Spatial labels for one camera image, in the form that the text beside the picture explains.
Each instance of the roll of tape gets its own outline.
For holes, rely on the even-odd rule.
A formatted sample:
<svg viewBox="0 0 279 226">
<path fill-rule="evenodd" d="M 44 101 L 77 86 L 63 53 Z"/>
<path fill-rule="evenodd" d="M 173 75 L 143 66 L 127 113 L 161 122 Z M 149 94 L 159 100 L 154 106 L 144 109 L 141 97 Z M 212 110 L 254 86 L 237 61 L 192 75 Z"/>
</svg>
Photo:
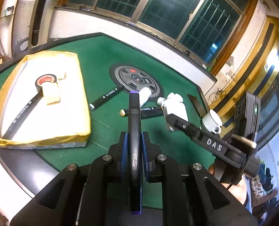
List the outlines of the roll of tape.
<svg viewBox="0 0 279 226">
<path fill-rule="evenodd" d="M 57 82 L 57 77 L 53 74 L 46 74 L 40 76 L 35 82 L 37 92 L 42 91 L 42 83 L 44 82 L 52 82 L 52 83 Z"/>
</svg>

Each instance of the purple marker cap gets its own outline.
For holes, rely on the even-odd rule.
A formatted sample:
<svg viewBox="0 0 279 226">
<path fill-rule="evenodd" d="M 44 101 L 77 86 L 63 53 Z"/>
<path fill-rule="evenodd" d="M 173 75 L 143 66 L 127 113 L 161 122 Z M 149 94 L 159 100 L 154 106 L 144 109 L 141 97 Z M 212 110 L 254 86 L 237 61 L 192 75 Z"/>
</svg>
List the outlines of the purple marker cap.
<svg viewBox="0 0 279 226">
<path fill-rule="evenodd" d="M 141 215 L 142 211 L 129 211 L 131 215 Z"/>
</svg>

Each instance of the window frame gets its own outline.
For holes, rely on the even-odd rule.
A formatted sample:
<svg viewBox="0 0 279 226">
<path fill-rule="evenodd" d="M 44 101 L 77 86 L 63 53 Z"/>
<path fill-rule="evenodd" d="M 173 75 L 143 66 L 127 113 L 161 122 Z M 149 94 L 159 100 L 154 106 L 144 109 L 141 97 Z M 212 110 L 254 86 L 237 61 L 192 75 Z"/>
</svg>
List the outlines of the window frame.
<svg viewBox="0 0 279 226">
<path fill-rule="evenodd" d="M 264 105 L 265 103 L 267 103 L 270 99 L 271 96 L 273 95 L 273 93 L 276 92 L 277 93 L 277 97 L 278 97 L 278 106 L 277 109 L 279 110 L 279 73 L 276 76 L 276 79 L 274 80 L 274 82 L 272 83 L 272 86 L 270 87 L 270 89 L 266 92 L 266 94 L 262 97 L 261 99 L 261 106 Z M 275 114 L 274 110 L 273 112 L 265 119 L 264 123 L 262 125 L 259 126 L 259 129 L 264 127 L 271 119 L 271 117 Z M 275 128 L 278 126 L 279 124 L 279 120 L 276 121 L 276 123 L 270 128 L 270 130 L 266 133 L 266 135 L 264 135 L 258 142 L 257 142 L 257 147 L 256 149 L 260 150 L 261 148 L 263 148 L 269 140 L 268 137 L 271 137 L 270 139 L 272 139 L 278 132 L 279 129 L 276 130 L 275 132 L 273 132 L 275 130 Z"/>
<path fill-rule="evenodd" d="M 194 9 L 193 13 L 189 16 L 189 19 L 185 26 L 183 27 L 181 33 L 179 36 L 174 39 L 169 37 L 168 35 L 158 31 L 157 29 L 154 29 L 150 27 L 149 25 L 146 25 L 144 23 L 141 23 L 139 21 L 140 16 L 142 15 L 144 9 L 146 8 L 147 4 L 149 3 L 149 0 L 139 0 L 138 5 L 136 6 L 133 14 L 131 17 L 126 17 L 124 15 L 121 15 L 119 13 L 115 13 L 109 10 L 97 8 L 98 0 L 95 0 L 93 6 L 83 5 L 83 4 L 74 4 L 74 3 L 68 3 L 68 0 L 59 0 L 58 6 L 63 7 L 71 7 L 71 8 L 84 8 L 88 9 L 89 13 L 97 13 L 104 16 L 111 17 L 112 19 L 117 19 L 121 22 L 125 22 L 128 24 L 131 24 L 137 28 L 140 28 L 144 30 L 145 32 L 152 34 L 153 36 L 163 40 L 164 42 L 168 43 L 172 47 L 174 47 L 176 50 L 182 52 L 183 54 L 187 55 L 190 59 L 194 60 L 196 63 L 198 63 L 200 66 L 203 65 L 210 65 L 211 71 L 210 73 L 213 76 L 216 76 L 220 69 L 223 67 L 227 59 L 231 56 L 232 52 L 236 48 L 237 44 L 239 43 L 240 39 L 242 38 L 251 18 L 252 14 L 256 8 L 257 1 L 258 0 L 250 0 L 248 4 L 246 5 L 245 9 L 242 11 L 232 0 L 225 0 L 240 16 L 237 20 L 234 28 L 232 29 L 231 33 L 229 34 L 228 38 L 224 42 L 222 48 L 219 50 L 219 52 L 216 54 L 214 60 L 211 64 L 207 64 L 205 61 L 203 61 L 199 56 L 197 56 L 194 52 L 191 52 L 188 48 L 186 48 L 184 45 L 182 45 L 179 41 L 183 37 L 184 33 L 187 31 L 188 27 L 190 26 L 191 22 L 194 20 L 195 16 L 197 15 L 199 9 L 205 2 L 205 0 L 200 0 L 196 8 Z"/>
</svg>

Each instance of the smartphone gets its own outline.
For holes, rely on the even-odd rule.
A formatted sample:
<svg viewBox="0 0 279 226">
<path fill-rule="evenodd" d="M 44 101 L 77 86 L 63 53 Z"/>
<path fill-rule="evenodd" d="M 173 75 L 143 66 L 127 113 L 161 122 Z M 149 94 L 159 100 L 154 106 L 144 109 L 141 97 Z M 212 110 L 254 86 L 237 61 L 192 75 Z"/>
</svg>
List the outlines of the smartphone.
<svg viewBox="0 0 279 226">
<path fill-rule="evenodd" d="M 191 103 L 193 104 L 199 117 L 200 118 L 204 117 L 206 115 L 206 111 L 205 111 L 204 107 L 200 104 L 198 99 L 191 94 L 188 94 L 188 98 L 190 99 Z"/>
</svg>

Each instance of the wire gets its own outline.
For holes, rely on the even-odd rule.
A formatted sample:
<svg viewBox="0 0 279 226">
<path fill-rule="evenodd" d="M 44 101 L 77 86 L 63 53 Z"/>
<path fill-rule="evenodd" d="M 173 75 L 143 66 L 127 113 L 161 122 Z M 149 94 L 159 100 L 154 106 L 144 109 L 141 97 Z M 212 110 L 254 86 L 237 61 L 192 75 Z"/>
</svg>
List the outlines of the wire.
<svg viewBox="0 0 279 226">
<path fill-rule="evenodd" d="M 230 183 L 230 185 L 226 188 L 227 190 L 229 190 L 232 187 L 232 183 Z"/>
<path fill-rule="evenodd" d="M 225 88 L 223 88 L 223 89 L 218 88 L 216 92 L 213 92 L 213 93 L 210 94 L 210 96 L 208 97 L 208 100 L 211 103 L 214 103 L 222 93 L 226 94 Z"/>
</svg>

